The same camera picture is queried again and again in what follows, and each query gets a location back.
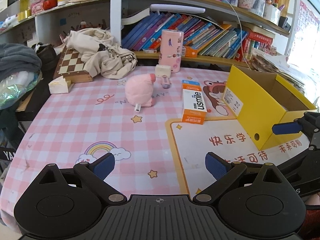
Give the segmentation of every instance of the plastic bag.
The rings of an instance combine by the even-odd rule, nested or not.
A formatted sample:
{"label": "plastic bag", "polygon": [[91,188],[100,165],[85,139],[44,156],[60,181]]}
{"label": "plastic bag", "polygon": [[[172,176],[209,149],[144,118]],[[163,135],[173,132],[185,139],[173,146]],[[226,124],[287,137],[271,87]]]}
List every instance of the plastic bag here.
{"label": "plastic bag", "polygon": [[0,82],[0,110],[12,106],[26,92],[33,89],[42,78],[42,73],[20,71]]}

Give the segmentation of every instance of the beige cloth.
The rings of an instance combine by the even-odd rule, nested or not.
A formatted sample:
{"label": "beige cloth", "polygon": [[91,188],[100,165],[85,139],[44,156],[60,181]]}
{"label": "beige cloth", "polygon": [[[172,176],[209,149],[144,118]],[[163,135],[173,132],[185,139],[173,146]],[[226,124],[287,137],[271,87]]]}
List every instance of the beige cloth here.
{"label": "beige cloth", "polygon": [[88,28],[71,31],[64,39],[68,49],[75,49],[82,54],[84,70],[94,77],[101,73],[105,78],[120,79],[134,70],[137,64],[136,55],[123,49],[113,41],[110,32]]}

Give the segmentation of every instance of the paper stack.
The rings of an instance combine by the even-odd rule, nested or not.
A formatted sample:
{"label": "paper stack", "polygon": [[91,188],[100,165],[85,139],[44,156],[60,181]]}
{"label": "paper stack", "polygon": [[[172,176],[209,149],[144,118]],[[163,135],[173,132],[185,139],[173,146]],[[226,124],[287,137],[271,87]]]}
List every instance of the paper stack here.
{"label": "paper stack", "polygon": [[256,50],[256,52],[257,54],[252,60],[252,66],[255,70],[279,74],[304,94],[305,84],[301,81],[301,78],[299,78],[302,73],[296,69],[290,68],[284,55],[271,56],[260,50]]}

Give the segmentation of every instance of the shelf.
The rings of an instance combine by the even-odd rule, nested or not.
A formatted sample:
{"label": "shelf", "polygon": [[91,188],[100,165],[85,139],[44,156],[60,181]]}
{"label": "shelf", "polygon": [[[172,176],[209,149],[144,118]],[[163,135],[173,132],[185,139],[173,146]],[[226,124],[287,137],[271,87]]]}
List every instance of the shelf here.
{"label": "shelf", "polygon": [[35,18],[36,16],[44,15],[44,14],[47,14],[47,13],[50,13],[53,11],[62,11],[64,9],[76,8],[76,7],[80,7],[83,5],[99,4],[99,3],[103,3],[104,1],[109,1],[109,0],[88,0],[88,1],[83,1],[83,2],[70,2],[70,3],[66,3],[64,5],[61,5],[61,6],[56,6],[56,7],[49,9],[49,10],[33,14],[33,15],[29,16],[28,18],[17,22],[16,24],[14,24],[14,25],[10,26],[9,28],[6,28],[2,32],[0,32],[0,35],[3,33],[6,33],[7,31],[12,30],[13,28],[15,28],[15,27],[17,27],[17,26],[19,26],[19,25],[21,25],[21,24],[23,24],[33,18]]}
{"label": "shelf", "polygon": [[[143,51],[134,51],[137,59],[159,59],[159,53],[145,53]],[[210,57],[210,56],[198,56],[193,57],[182,57],[182,61],[191,61],[191,62],[201,62],[201,63],[210,63],[210,64],[220,64],[224,66],[237,65],[242,67],[247,67],[245,62],[239,62],[234,59],[226,59],[223,57]]]}
{"label": "shelf", "polygon": [[[198,7],[222,11],[222,12],[228,13],[230,15],[236,15],[235,12],[230,7],[230,5],[228,5],[227,3],[223,3],[221,1],[218,1],[218,0],[166,0],[166,1],[180,2],[180,3],[184,3],[184,4],[188,4],[188,5],[194,5],[194,6],[198,6]],[[274,23],[272,23],[266,19],[263,19],[262,17],[260,17],[256,14],[248,12],[245,9],[238,8],[238,7],[233,7],[233,8],[236,11],[236,13],[238,14],[240,20],[242,20],[244,22],[250,22],[250,23],[254,23],[256,25],[260,25],[263,28],[266,28],[267,30],[274,31],[274,32],[276,32],[280,35],[286,36],[286,37],[289,36],[289,32],[280,28],[278,25],[275,25]]]}

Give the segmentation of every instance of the gray blanket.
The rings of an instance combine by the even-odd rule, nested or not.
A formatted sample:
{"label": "gray blanket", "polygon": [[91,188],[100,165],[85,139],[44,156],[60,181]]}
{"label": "gray blanket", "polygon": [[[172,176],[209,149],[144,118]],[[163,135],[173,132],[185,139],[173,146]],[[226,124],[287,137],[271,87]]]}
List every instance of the gray blanket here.
{"label": "gray blanket", "polygon": [[35,51],[22,44],[0,44],[0,81],[20,71],[37,72],[41,60]]}

